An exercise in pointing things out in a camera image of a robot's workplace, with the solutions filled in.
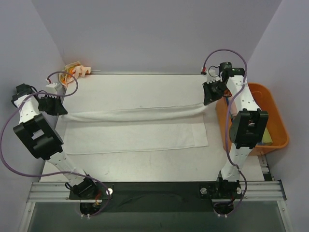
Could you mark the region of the white towel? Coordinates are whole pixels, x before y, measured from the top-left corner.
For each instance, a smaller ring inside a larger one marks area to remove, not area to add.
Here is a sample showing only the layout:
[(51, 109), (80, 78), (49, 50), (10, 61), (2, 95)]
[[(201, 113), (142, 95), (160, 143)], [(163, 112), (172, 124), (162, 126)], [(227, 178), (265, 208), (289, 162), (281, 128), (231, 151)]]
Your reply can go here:
[(177, 150), (209, 145), (202, 104), (63, 116), (69, 155)]

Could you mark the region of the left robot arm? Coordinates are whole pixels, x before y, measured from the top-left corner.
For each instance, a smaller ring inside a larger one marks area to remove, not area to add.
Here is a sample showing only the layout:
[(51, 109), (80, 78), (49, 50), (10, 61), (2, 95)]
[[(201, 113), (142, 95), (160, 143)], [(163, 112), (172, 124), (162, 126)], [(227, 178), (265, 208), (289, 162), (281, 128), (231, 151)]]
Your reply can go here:
[(35, 93), (36, 90), (30, 85), (16, 87), (12, 104), (19, 108), (20, 120), (14, 127), (14, 133), (33, 157), (47, 161), (64, 173), (68, 180), (65, 186), (72, 194), (81, 199), (94, 198), (98, 193), (95, 181), (63, 151), (63, 140), (43, 115), (66, 115), (68, 112), (61, 98), (48, 94), (38, 97)]

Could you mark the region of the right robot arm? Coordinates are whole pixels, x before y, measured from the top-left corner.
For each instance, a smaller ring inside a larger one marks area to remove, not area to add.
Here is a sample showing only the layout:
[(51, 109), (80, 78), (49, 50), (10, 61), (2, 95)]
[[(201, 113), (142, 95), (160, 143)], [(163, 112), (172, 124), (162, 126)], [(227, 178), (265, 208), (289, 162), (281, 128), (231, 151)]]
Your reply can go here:
[(212, 76), (203, 83), (204, 105), (216, 102), (228, 93), (231, 99), (228, 108), (235, 106), (236, 115), (226, 113), (225, 150), (227, 162), (219, 172), (215, 182), (208, 182), (201, 188), (202, 194), (211, 199), (239, 198), (243, 191), (239, 184), (244, 162), (256, 146), (261, 142), (268, 121), (268, 113), (260, 109), (253, 99), (245, 70), (234, 68), (231, 62), (223, 62), (218, 66), (219, 75)]

